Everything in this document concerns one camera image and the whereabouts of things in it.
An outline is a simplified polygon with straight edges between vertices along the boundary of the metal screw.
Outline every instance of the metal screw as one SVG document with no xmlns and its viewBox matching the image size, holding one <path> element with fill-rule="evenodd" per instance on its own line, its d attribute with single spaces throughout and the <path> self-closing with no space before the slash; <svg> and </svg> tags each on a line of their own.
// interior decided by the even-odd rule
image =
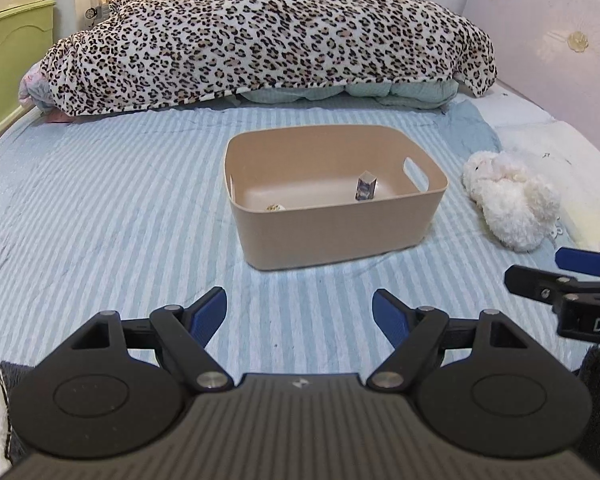
<svg viewBox="0 0 600 480">
<path fill-rule="evenodd" d="M 371 382 L 378 388 L 397 388 L 404 382 L 404 379 L 396 372 L 378 372 L 371 377 Z"/>
<path fill-rule="evenodd" d="M 204 372 L 196 379 L 198 384 L 207 390 L 217 390 L 229 382 L 229 378 L 222 372 Z"/>
</svg>

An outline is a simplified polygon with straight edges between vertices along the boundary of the pink panel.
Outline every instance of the pink panel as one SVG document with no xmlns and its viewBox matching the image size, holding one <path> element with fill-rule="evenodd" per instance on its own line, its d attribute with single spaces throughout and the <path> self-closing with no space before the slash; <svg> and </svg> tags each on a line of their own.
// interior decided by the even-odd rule
<svg viewBox="0 0 600 480">
<path fill-rule="evenodd" d="M 600 150 L 600 1 L 467 0 L 464 15 L 493 40 L 503 82 Z"/>
</svg>

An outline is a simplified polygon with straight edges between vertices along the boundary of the striped bed sheet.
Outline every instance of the striped bed sheet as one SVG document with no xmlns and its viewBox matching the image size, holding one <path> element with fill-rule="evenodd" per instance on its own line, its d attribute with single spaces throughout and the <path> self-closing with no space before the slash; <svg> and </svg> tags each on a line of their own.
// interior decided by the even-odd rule
<svg viewBox="0 0 600 480">
<path fill-rule="evenodd" d="M 429 233 L 417 247 L 355 262 L 252 269 L 224 188 L 229 138 L 331 123 L 391 126 L 433 157 L 449 188 Z M 0 360 L 35 364 L 95 312 L 144 317 L 219 285 L 228 314 L 207 348 L 236 379 L 248 371 L 366 377 L 391 351 L 372 320 L 380 287 L 453 317 L 499 308 L 578 367 L 587 346 L 558 338 L 550 309 L 502 285 L 512 264 L 555 270 L 552 240 L 531 254 L 506 250 L 462 189 L 468 154 L 497 142 L 469 103 L 446 114 L 333 98 L 320 107 L 207 105 L 69 125 L 30 118 L 0 140 L 0 178 L 9 182 L 1 190 Z"/>
</svg>

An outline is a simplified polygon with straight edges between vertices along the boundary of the gray ribbed surface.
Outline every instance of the gray ribbed surface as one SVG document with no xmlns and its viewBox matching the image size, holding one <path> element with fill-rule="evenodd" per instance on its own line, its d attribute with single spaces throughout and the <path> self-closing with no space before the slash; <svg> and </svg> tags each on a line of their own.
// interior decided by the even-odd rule
<svg viewBox="0 0 600 480">
<path fill-rule="evenodd" d="M 200 397 L 166 438 L 98 462 L 35 455 L 8 480 L 600 480 L 570 452 L 530 461 L 480 458 L 432 434 L 402 397 L 355 375 L 247 376 Z"/>
</svg>

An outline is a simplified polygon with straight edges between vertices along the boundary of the small object in basket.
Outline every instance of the small object in basket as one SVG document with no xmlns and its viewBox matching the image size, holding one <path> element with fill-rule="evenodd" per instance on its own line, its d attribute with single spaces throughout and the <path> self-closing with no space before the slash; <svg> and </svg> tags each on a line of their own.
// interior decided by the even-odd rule
<svg viewBox="0 0 600 480">
<path fill-rule="evenodd" d="M 376 192 L 376 177 L 368 171 L 365 171 L 358 178 L 358 189 L 356 190 L 356 200 L 371 200 Z"/>
</svg>

